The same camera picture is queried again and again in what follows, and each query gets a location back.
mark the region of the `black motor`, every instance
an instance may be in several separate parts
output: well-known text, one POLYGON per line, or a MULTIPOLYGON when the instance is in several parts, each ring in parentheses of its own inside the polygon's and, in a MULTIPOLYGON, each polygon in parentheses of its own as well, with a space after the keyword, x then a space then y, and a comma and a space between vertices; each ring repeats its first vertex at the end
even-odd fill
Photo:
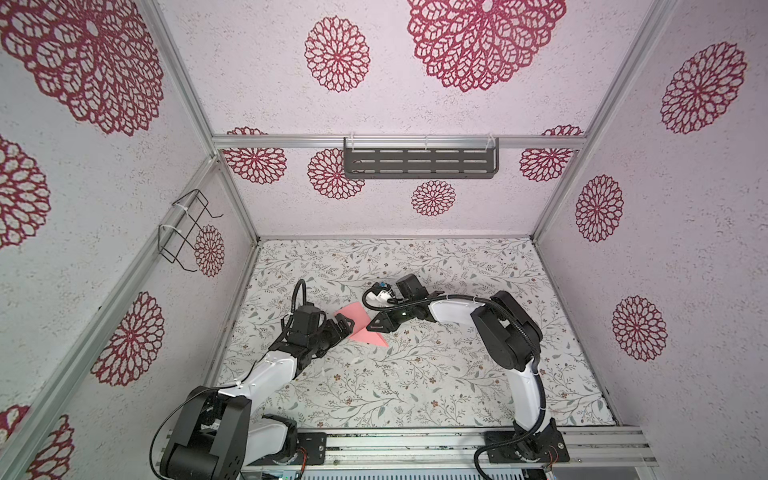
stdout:
MULTIPOLYGON (((378 296, 381 292, 388 292, 391 296, 388 299, 388 303, 392 306, 397 306, 398 303, 409 303, 418 300, 426 300, 442 295, 444 292, 435 291, 427 293, 427 289, 419 282, 416 275, 409 273, 403 278, 395 282, 397 289, 400 290, 402 298, 395 297, 392 286, 388 283, 377 282, 374 283, 368 290, 368 293, 378 296)), ((407 306, 401 310, 391 310, 388 312, 379 312, 368 325, 368 331, 379 333, 392 333, 400 328, 400 324, 407 322, 411 319, 427 320, 428 322, 435 322, 432 318, 432 314, 429 312, 427 303, 423 305, 407 306)))

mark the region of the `pink triangle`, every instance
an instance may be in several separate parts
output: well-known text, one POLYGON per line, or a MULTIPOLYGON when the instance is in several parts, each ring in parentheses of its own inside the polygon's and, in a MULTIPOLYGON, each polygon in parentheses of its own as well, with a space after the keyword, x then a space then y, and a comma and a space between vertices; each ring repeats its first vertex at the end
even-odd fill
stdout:
POLYGON ((349 336, 349 339, 356 342, 370 343, 371 345, 389 346, 384 340, 384 337, 379 332, 369 332, 368 330, 360 330, 358 333, 353 333, 349 336))
POLYGON ((370 343, 371 345, 389 346, 381 333, 369 332, 366 330, 368 324, 371 323, 371 317, 368 316, 362 303, 350 303, 334 313, 333 316, 336 316, 337 313, 341 313, 347 318, 355 320, 355 328, 352 330, 352 335, 349 336, 349 339, 355 340, 356 342, 370 343))

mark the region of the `floor surface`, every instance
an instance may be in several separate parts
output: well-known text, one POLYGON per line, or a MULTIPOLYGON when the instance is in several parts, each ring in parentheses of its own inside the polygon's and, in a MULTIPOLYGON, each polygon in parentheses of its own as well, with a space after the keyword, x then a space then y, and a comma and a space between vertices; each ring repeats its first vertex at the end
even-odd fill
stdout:
MULTIPOLYGON (((614 425, 530 240, 271 240, 264 242, 220 381, 241 378, 280 331, 299 278, 328 314, 373 281, 415 273, 429 291, 509 291, 544 333, 541 374, 559 425, 614 425)), ((389 348, 344 340, 272 395, 265 412, 299 427, 511 425, 504 370, 474 328, 413 320, 389 348)))

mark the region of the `wire rack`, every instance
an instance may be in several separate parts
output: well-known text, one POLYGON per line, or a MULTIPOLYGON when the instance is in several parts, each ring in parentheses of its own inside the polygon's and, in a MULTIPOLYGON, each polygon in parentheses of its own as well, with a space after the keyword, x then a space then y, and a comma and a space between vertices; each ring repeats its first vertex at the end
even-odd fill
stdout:
POLYGON ((175 225, 168 225, 166 223, 163 223, 161 225, 157 226, 157 251, 160 253, 160 255, 163 256, 165 260, 168 260, 170 263, 178 263, 181 268, 186 270, 187 272, 197 272, 197 269, 192 270, 189 268, 186 268, 184 264, 179 259, 179 255, 181 254, 182 249, 184 248, 184 245, 189 245, 192 250, 195 250, 194 245, 189 241, 190 235, 195 231, 195 228, 197 230, 202 230, 202 227, 200 226, 199 220, 200 217, 203 216, 203 214, 208 214, 211 218, 221 218, 223 214, 221 215, 213 215, 210 210, 208 210, 208 199, 205 197, 203 192, 201 192, 198 189, 190 190, 189 192, 182 195, 178 200, 173 202, 174 207, 178 207, 182 210, 184 210, 184 215, 176 222, 175 225), (190 213, 190 210, 193 209, 195 205, 199 204, 202 206, 200 209, 200 212, 193 215, 190 213), (179 226, 181 225, 181 221, 184 218, 189 218, 192 220, 192 224, 190 225, 189 230, 185 233, 183 232, 179 226), (163 240, 164 234, 166 231, 170 229, 170 235, 163 240), (167 248, 168 244, 174 239, 175 236, 179 236, 181 238, 181 244, 176 249, 176 251, 169 250, 167 248))

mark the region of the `black wire holder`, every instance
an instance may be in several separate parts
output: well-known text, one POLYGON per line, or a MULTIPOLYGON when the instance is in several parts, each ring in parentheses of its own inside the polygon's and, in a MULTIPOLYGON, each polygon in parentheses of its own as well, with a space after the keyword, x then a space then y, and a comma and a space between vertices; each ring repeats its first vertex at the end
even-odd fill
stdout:
POLYGON ((221 215, 213 215, 210 210, 208 210, 208 204, 209 201, 206 198, 205 194, 201 192, 199 189, 190 190, 189 192, 182 195, 178 200, 174 201, 171 206, 173 207, 179 207, 180 209, 184 210, 184 215, 176 222, 175 225, 168 225, 168 224, 161 224, 157 226, 157 252, 163 256, 165 260, 168 260, 171 264, 178 263, 182 269, 186 270, 187 272, 197 272, 197 269, 191 270, 184 266, 184 264, 179 260, 179 254, 181 253, 181 249, 184 248, 184 245, 189 245, 192 247, 192 250, 194 250, 194 245, 189 241, 189 236, 194 231, 194 228, 197 227, 198 230, 202 230, 203 228, 200 226, 198 221, 200 220, 200 217, 203 216, 203 213, 207 213, 209 217, 211 218, 221 218, 224 216, 224 214, 221 215), (190 195, 192 196, 189 200, 188 205, 184 205, 185 199, 189 199, 190 195), (203 206, 202 210, 200 210, 200 213, 197 214, 197 216, 193 217, 189 209, 192 208, 195 201, 197 201, 200 205, 203 206), (188 217, 190 220, 192 220, 192 225, 190 226, 189 231, 184 234, 181 230, 179 230, 178 226, 181 223, 181 221, 188 217), (170 236, 165 240, 165 242, 162 242, 162 236, 165 232, 166 228, 170 228, 170 236), (178 250, 176 252, 172 252, 166 248, 166 245, 171 241, 171 239, 174 238, 174 235, 178 235, 181 238, 181 245, 179 245, 178 250))

